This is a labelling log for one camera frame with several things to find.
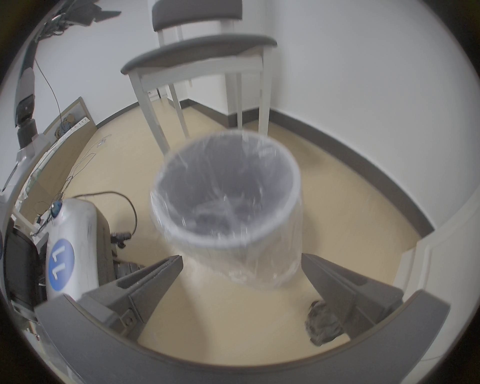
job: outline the cable connector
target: cable connector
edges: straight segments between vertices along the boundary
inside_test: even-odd
[[[110,233],[110,243],[116,244],[120,249],[125,248],[125,241],[130,240],[132,238],[132,234],[130,232],[112,232]]]

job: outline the chair seat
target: chair seat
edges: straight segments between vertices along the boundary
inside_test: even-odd
[[[137,56],[123,66],[121,73],[128,74],[137,68],[169,68],[200,60],[237,56],[250,49],[264,46],[276,47],[276,41],[268,36],[244,34],[196,37]]]

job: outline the chair backrest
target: chair backrest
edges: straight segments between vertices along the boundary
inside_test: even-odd
[[[155,32],[199,21],[241,19],[242,0],[159,0],[152,8]]]

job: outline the chair leg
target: chair leg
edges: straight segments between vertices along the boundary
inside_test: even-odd
[[[183,134],[185,135],[185,138],[187,138],[188,137],[187,124],[185,123],[183,112],[181,111],[181,106],[180,106],[179,99],[177,97],[177,92],[175,92],[175,86],[173,84],[169,84],[168,87],[170,88],[170,92],[172,93],[173,105],[175,106],[177,116],[179,117],[181,129],[183,131]]]
[[[243,128],[243,110],[241,106],[241,73],[237,73],[237,127]]]
[[[264,47],[263,71],[260,74],[260,108],[258,115],[258,132],[268,135],[268,119],[270,116],[270,97],[272,94],[272,47]]]
[[[140,82],[140,76],[137,71],[132,71],[128,74],[130,77],[130,82],[132,83],[133,91],[137,96],[138,104],[140,109],[144,113],[145,120],[147,120],[148,126],[152,131],[155,140],[160,147],[163,155],[166,155],[167,152],[170,150],[170,146],[168,145],[167,139],[165,134],[162,131],[162,127],[156,118],[155,111],[153,110],[152,103],[150,102],[150,98],[148,94],[144,92],[142,88],[142,84]]]

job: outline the blue button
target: blue button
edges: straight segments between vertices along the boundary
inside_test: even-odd
[[[60,291],[70,280],[75,264],[73,247],[66,239],[58,240],[48,258],[48,279],[52,288]]]

